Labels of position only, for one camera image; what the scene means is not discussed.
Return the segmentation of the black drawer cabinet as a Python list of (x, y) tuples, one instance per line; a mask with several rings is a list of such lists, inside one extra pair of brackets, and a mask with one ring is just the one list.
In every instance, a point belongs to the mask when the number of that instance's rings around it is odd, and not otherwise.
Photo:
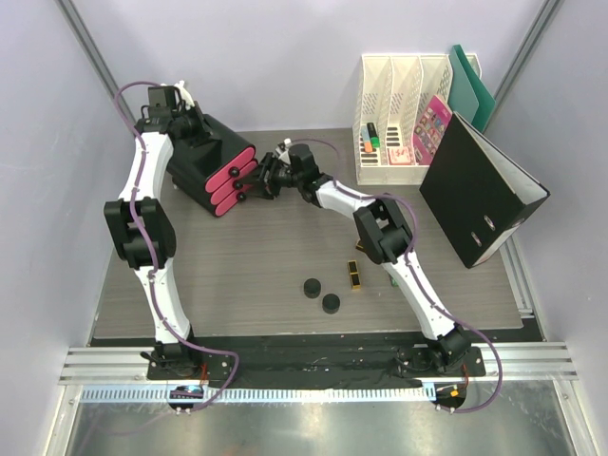
[(245, 148), (255, 146), (213, 116), (202, 118), (212, 133), (202, 131), (197, 137), (174, 142), (167, 172), (174, 185), (214, 216), (212, 193), (205, 190), (205, 183)]

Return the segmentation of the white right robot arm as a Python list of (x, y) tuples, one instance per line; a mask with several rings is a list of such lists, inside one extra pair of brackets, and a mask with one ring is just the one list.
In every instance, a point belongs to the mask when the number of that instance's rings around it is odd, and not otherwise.
[(430, 368), (449, 375), (462, 366), (470, 340), (425, 276), (414, 251), (416, 232), (398, 207), (398, 198), (367, 195), (343, 185), (320, 171), (305, 144), (266, 154), (251, 172), (231, 165), (229, 176), (238, 191), (247, 188), (272, 200), (281, 189), (295, 188), (308, 203), (351, 219), (365, 255), (389, 274), (413, 309), (428, 346)]

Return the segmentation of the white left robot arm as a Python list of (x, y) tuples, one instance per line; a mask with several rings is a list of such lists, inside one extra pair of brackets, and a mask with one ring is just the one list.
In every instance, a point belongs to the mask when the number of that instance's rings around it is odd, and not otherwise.
[(202, 371), (202, 352), (186, 317), (174, 276), (177, 237), (162, 208), (160, 196), (174, 142), (192, 136), (197, 124), (190, 118), (195, 102), (180, 81), (173, 85), (139, 81), (148, 87), (148, 104), (136, 124), (134, 157), (119, 196), (104, 204), (104, 218), (118, 257), (142, 284), (154, 327), (153, 351), (142, 356), (155, 375), (190, 379)]

